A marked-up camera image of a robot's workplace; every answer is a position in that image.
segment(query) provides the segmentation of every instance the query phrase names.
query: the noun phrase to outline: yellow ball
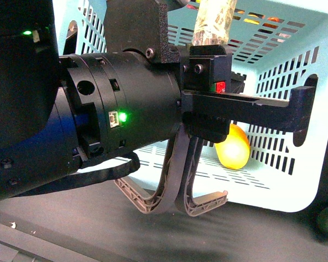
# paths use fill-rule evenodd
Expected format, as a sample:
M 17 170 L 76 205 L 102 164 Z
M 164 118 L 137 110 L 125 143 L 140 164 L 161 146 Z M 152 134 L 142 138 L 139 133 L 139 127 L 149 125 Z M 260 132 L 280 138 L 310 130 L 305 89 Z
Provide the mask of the yellow ball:
M 245 132 L 237 125 L 230 125 L 230 133 L 222 143 L 215 144 L 221 164 L 229 169 L 244 167 L 250 156 L 250 145 Z

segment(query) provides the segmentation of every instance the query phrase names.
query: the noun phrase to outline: black plastic part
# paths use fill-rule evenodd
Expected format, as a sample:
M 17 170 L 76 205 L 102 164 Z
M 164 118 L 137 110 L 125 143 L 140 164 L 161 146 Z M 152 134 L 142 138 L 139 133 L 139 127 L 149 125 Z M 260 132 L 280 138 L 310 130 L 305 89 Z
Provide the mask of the black plastic part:
M 130 161 L 125 164 L 115 166 L 113 168 L 65 176 L 61 179 L 55 180 L 43 186 L 16 195 L 15 197 L 42 195 L 80 187 L 86 187 L 92 184 L 103 183 L 108 180 L 120 179 L 133 172 L 136 172 L 140 168 L 140 160 L 134 152 L 125 154 L 122 157 L 130 159 Z
M 213 84 L 225 82 L 231 92 L 232 50 L 227 45 L 202 45 L 190 48 L 190 65 L 185 89 L 209 92 Z
M 111 0 L 107 2 L 104 34 L 107 51 L 152 49 L 151 63 L 178 63 L 179 54 L 168 44 L 168 0 Z
M 0 149 L 45 127 L 57 88 L 52 1 L 0 1 Z
M 308 127 L 315 87 L 292 89 L 289 101 L 238 94 L 197 91 L 181 93 L 183 113 L 199 112 L 203 115 L 295 132 Z
M 37 135 L 0 150 L 0 200 L 76 172 L 77 133 L 65 92 L 59 89 L 46 127 Z

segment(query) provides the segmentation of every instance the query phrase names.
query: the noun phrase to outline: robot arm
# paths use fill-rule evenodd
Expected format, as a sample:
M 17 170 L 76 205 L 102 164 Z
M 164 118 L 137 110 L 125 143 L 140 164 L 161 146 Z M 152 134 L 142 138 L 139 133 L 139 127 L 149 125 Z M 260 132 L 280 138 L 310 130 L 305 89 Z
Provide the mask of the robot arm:
M 0 31 L 0 200 L 124 177 L 139 168 L 133 150 L 167 139 L 172 147 L 167 160 L 183 167 L 201 150 L 202 139 L 222 142 L 230 120 L 287 132 L 307 126 L 314 88 L 295 88 L 290 101 L 232 93 L 243 80 L 231 72 L 229 47 L 169 45 L 166 2 L 131 1 L 128 13 L 120 9 L 124 1 L 108 1 L 107 53 L 57 60 L 50 1 L 31 10 L 41 14 L 24 28 Z M 21 3 L 0 6 L 9 13 Z M 149 12 L 139 20 L 143 5 Z M 148 25 L 155 29 L 148 32 Z M 193 149 L 175 151 L 189 144 Z M 120 156 L 131 161 L 89 176 L 68 176 Z M 179 181 L 192 179 L 177 170 Z

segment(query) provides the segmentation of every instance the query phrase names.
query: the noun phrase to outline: bolt head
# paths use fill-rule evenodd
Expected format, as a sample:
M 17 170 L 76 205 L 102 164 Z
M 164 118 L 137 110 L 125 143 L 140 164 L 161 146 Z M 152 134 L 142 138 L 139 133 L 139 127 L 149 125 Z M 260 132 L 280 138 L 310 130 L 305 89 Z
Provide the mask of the bolt head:
M 147 59 L 152 59 L 155 56 L 155 50 L 153 48 L 148 48 L 146 50 L 146 57 Z
M 13 165 L 13 160 L 11 158 L 5 158 L 0 161 L 0 165 L 3 169 L 9 169 Z
M 195 73 L 201 74 L 204 71 L 204 66 L 202 64 L 195 65 Z

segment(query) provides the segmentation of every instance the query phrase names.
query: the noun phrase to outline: light blue plastic basket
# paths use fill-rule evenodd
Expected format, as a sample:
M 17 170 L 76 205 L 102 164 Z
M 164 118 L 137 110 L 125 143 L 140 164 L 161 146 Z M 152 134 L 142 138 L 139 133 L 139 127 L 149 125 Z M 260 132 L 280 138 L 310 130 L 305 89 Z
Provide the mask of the light blue plastic basket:
M 85 20 L 85 16 L 80 16 L 82 8 L 89 10 L 90 3 L 61 2 L 70 4 L 65 8 L 64 24 L 69 24 L 71 15 L 79 12 L 77 22 L 82 25 Z M 102 18 L 106 5 L 99 3 L 104 1 L 99 5 L 92 2 L 95 2 L 91 3 L 94 4 L 92 12 Z M 234 51 L 232 70 L 247 77 L 244 93 L 289 99 L 292 88 L 303 86 L 308 77 L 315 74 L 319 81 L 311 121 L 306 140 L 300 147 L 294 146 L 293 133 L 239 123 L 251 143 L 252 153 L 247 166 L 238 171 L 225 169 L 218 161 L 215 148 L 204 147 L 194 185 L 195 194 L 227 190 L 229 201 L 295 212 L 307 207 L 316 195 L 328 140 L 328 0 L 238 0 L 236 11 L 239 12 L 235 13 L 229 44 Z M 171 43 L 185 45 L 191 42 L 196 15 L 197 10 L 190 8 L 169 13 Z M 277 17 L 280 22 L 268 20 L 270 17 Z M 247 23 L 245 19 L 259 24 Z M 100 38 L 103 34 L 90 26 L 89 21 L 84 22 L 77 51 L 87 52 L 83 49 L 84 44 L 89 46 L 89 52 L 102 51 L 92 46 L 88 32 L 84 37 L 86 25 L 93 29 L 89 33 L 95 37 Z M 66 30 L 65 27 L 58 31 L 59 43 L 65 39 L 63 32 Z M 165 142 L 161 142 L 137 151 L 142 167 L 132 177 L 143 187 L 156 188 L 164 148 Z M 122 162 L 114 159 L 97 168 L 119 163 Z

